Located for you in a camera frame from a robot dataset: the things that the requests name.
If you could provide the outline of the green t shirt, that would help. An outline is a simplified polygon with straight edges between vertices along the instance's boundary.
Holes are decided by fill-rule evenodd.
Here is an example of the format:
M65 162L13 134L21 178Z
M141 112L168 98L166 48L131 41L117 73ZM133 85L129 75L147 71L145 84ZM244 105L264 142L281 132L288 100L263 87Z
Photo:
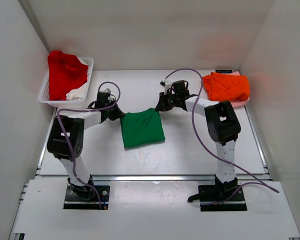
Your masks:
M142 112L128 112L120 119L121 135L125 149L165 141L160 114L154 108Z

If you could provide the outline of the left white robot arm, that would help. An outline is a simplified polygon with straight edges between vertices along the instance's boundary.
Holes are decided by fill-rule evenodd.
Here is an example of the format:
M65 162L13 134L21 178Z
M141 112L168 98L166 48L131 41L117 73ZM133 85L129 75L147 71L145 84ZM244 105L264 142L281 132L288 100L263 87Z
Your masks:
M81 153L84 131L107 119L115 121L125 116L110 89L98 91L96 100L86 110L72 110L72 115L62 115L60 109L54 118L47 143L47 151L58 159L68 174L68 184L73 193L85 201L97 197L92 175L88 173Z

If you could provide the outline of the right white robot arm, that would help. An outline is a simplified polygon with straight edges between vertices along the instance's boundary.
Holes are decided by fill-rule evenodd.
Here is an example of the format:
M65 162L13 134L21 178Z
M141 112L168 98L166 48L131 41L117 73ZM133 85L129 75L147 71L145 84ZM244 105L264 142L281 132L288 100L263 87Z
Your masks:
M216 146L217 170L214 185L204 192L190 196L187 201L191 203L210 196L216 196L217 201L225 200L239 187L234 163L235 146L241 126L231 103L210 101L197 94L190 94L186 80L169 82L165 79L160 85L164 91L159 93L155 110L167 112L173 108L181 108L191 112L193 124L195 114L205 117L208 134Z

